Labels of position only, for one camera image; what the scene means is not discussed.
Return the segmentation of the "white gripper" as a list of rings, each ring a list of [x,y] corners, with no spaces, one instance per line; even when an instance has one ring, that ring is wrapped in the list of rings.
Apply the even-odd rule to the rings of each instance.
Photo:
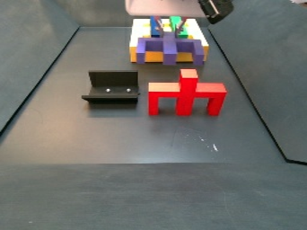
[[[154,36],[162,36],[164,32],[160,16],[175,16],[172,22],[176,33],[183,31],[186,17],[206,16],[198,0],[124,0],[124,7],[130,15],[155,16],[152,23]]]

